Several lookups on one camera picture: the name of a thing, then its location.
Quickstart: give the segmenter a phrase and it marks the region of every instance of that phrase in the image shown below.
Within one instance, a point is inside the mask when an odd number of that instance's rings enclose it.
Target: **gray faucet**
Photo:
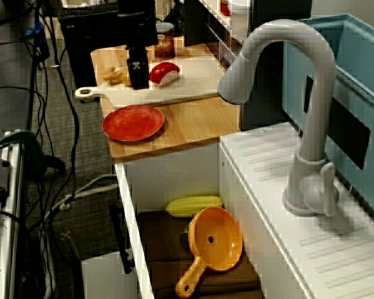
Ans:
[[[218,93],[229,103],[247,102],[258,58],[267,45],[277,41],[291,42],[301,48],[314,66],[302,144],[295,153],[282,201],[295,215],[333,216],[337,213],[338,201],[338,191],[333,185],[335,166],[327,163],[324,146],[336,66],[333,52],[321,34],[292,20],[276,20],[259,26],[246,39],[237,59],[223,75]]]

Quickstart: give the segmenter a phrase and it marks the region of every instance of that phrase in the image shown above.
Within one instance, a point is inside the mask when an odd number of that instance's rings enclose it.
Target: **black metal bar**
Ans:
[[[113,225],[113,230],[115,233],[115,238],[117,239],[120,258],[122,259],[123,269],[126,274],[129,274],[132,272],[132,269],[135,266],[134,260],[129,260],[128,256],[129,254],[126,252],[125,248],[125,237],[122,234],[122,231],[120,230],[120,220],[119,220],[119,211],[122,210],[121,207],[118,206],[118,201],[110,201],[108,203],[108,207],[110,209],[110,215]]]

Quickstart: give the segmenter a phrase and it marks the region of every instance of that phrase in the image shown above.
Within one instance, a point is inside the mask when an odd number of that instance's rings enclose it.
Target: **faucet spout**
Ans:
[[[263,49],[287,41],[302,49],[314,66],[314,84],[302,137],[284,192],[284,205],[294,214],[313,214],[305,205],[299,184],[304,177],[319,173],[325,164],[324,153],[335,81],[335,57],[328,42],[310,26],[292,20],[276,20],[259,26],[244,42],[240,54],[218,85],[219,96],[233,104],[249,100],[256,64]]]

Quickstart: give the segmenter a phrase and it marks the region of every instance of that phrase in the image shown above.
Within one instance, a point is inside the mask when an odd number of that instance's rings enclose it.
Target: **plate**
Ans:
[[[156,108],[146,105],[130,105],[108,114],[102,130],[111,139],[138,141],[155,134],[165,117]]]

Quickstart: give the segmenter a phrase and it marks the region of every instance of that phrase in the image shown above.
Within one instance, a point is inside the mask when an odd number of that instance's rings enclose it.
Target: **white cutting board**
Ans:
[[[177,65],[180,76],[163,87],[156,86],[151,81],[148,89],[140,90],[126,87],[122,83],[105,83],[97,87],[82,87],[76,90],[75,96],[79,100],[104,96],[115,108],[121,108],[126,105],[161,105],[218,95],[218,82],[223,76],[223,70],[212,55],[164,61]],[[150,64],[150,71],[159,63]]]

